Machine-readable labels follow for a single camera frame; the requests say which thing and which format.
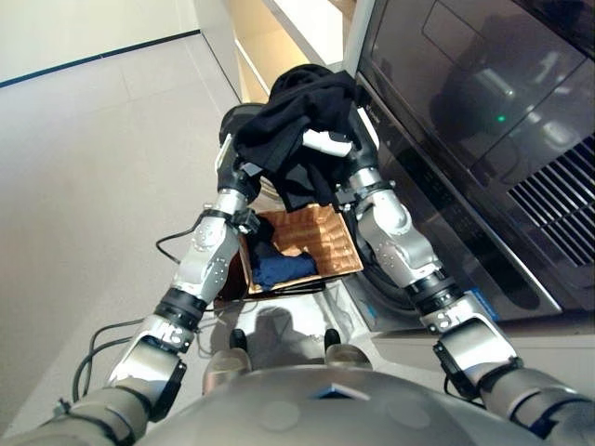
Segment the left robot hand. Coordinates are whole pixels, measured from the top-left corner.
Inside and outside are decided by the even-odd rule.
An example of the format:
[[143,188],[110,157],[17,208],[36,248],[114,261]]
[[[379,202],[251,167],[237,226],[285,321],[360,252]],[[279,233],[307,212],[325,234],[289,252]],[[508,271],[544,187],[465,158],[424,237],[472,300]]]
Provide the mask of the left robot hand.
[[252,203],[261,191],[262,169],[246,161],[234,148],[233,136],[228,133],[222,140],[215,161],[218,191],[236,190]]

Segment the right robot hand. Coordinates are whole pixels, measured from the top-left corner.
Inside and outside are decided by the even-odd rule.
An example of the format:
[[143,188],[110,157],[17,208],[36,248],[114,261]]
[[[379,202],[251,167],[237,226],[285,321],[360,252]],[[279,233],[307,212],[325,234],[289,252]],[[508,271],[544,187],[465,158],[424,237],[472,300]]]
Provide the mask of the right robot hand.
[[347,181],[357,171],[377,167],[379,139],[375,131],[364,131],[360,141],[334,131],[306,130],[302,145],[320,152],[319,166],[326,179],[334,183]]

